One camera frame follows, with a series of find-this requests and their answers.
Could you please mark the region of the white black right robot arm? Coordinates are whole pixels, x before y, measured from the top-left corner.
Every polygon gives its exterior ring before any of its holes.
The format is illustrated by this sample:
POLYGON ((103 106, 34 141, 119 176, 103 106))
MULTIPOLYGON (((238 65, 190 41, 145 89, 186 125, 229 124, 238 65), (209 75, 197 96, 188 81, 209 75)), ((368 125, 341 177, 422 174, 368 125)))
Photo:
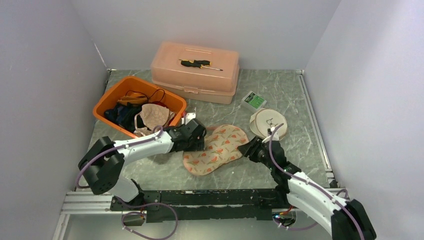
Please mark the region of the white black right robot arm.
POLYGON ((243 140, 238 150, 255 163, 264 164, 277 186, 276 203, 294 206, 323 227, 333 240, 375 240, 377 233, 364 206, 356 199, 347 200, 311 180, 289 162, 277 140, 264 142, 255 137, 243 140))

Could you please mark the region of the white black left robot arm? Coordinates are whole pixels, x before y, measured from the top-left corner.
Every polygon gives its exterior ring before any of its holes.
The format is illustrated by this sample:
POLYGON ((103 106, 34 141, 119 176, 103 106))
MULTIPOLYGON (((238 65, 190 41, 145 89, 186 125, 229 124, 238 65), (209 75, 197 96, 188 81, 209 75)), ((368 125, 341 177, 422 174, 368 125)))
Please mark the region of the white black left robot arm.
POLYGON ((78 163, 76 188, 89 189, 94 195, 110 193, 129 209, 139 209, 145 194, 135 180, 122 176, 124 167, 155 155, 205 148, 207 129, 198 119, 180 126, 157 126, 154 130, 150 135, 128 140, 99 138, 78 163))

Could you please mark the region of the aluminium frame rail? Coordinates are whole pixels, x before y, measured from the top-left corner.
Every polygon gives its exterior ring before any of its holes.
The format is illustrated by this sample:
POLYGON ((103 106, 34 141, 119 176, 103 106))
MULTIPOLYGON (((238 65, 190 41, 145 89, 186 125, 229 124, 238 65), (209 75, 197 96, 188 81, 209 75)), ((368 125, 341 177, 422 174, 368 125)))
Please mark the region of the aluminium frame rail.
POLYGON ((109 193, 94 195, 89 191, 67 192, 60 213, 62 215, 123 215, 130 211, 112 211, 113 196, 109 193))

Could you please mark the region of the pink translucent toolbox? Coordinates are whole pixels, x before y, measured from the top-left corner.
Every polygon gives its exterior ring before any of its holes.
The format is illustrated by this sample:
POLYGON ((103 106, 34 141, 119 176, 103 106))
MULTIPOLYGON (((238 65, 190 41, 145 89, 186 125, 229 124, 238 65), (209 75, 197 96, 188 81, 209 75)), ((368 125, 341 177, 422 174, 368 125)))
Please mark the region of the pink translucent toolbox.
POLYGON ((239 77, 239 53, 232 50, 163 42, 150 65, 152 81, 183 98, 230 104, 239 77), (223 71, 185 67, 181 60, 207 60, 223 71))

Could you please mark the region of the black yellow screwdriver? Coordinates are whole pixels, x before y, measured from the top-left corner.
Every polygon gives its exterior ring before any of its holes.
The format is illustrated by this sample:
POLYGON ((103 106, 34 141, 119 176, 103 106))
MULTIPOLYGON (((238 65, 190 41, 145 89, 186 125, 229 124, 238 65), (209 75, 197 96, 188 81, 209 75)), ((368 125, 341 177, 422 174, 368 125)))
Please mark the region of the black yellow screwdriver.
POLYGON ((223 71, 223 69, 211 67, 211 62, 208 60, 185 60, 185 59, 179 59, 180 64, 184 67, 191 67, 191 68, 206 68, 216 71, 223 71))

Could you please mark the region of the beige lace bra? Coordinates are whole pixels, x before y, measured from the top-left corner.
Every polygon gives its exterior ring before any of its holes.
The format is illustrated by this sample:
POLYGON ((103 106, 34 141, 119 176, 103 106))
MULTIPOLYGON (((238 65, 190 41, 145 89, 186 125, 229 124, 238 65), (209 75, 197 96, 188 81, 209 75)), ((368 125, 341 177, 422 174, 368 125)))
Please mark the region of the beige lace bra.
POLYGON ((133 134, 137 137, 144 137, 155 133, 158 131, 158 129, 154 130, 155 127, 167 127, 174 117, 175 113, 167 107, 152 103, 144 104, 141 112, 134 117, 135 130, 133 134))

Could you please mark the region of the black cloth garment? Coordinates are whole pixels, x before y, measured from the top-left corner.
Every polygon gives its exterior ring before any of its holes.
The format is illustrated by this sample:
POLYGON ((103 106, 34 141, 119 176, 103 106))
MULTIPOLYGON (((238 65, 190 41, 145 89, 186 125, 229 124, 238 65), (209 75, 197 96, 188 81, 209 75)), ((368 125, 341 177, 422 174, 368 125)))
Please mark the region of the black cloth garment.
POLYGON ((116 124, 128 132, 135 131, 135 116, 142 111, 141 105, 118 105, 116 124))

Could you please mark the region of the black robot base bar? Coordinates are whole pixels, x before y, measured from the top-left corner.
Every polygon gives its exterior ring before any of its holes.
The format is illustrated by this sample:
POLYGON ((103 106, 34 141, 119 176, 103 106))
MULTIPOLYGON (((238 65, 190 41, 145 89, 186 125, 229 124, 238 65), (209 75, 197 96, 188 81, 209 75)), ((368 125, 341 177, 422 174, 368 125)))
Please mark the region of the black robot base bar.
POLYGON ((110 210, 129 212, 143 210, 147 223, 188 220, 256 219, 272 216, 290 207, 275 189, 224 190, 146 190, 127 204, 112 197, 110 210))

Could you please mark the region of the orange plastic basin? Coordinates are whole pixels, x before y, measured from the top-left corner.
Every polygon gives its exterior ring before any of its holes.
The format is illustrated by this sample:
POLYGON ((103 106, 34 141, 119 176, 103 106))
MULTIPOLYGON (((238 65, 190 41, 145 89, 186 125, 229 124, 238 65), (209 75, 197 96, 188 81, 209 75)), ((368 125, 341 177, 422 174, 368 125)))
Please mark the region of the orange plastic basin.
POLYGON ((135 138, 136 135, 132 132, 127 131, 117 124, 107 120, 104 116, 104 112, 106 110, 115 107, 121 97, 132 91, 146 94, 152 101, 160 101, 168 107, 171 112, 175 113, 175 117, 169 123, 170 126, 177 126, 181 123, 183 112, 187 108, 187 102, 175 93, 136 76, 126 76, 107 90, 93 108, 92 113, 94 117, 116 131, 119 131, 130 138, 135 138))

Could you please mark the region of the dark blue cloth garment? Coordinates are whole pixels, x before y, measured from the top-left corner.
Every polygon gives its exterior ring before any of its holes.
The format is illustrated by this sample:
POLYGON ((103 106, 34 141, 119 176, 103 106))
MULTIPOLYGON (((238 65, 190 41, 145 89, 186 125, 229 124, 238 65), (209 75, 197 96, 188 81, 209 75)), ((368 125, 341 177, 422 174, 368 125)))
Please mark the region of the dark blue cloth garment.
POLYGON ((112 109, 107 109, 104 111, 104 118, 108 121, 114 123, 115 125, 120 125, 120 122, 122 121, 121 117, 121 111, 123 110, 123 107, 120 105, 116 105, 112 109))

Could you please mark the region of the small green-labelled plastic box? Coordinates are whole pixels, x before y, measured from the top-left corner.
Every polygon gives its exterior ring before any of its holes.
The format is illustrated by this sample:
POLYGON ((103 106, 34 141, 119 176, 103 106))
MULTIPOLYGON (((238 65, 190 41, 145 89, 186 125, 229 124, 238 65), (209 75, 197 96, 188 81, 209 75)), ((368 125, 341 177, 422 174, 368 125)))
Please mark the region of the small green-labelled plastic box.
POLYGON ((249 91, 242 100, 240 105, 252 113, 256 113, 266 105, 267 101, 253 91, 249 91))

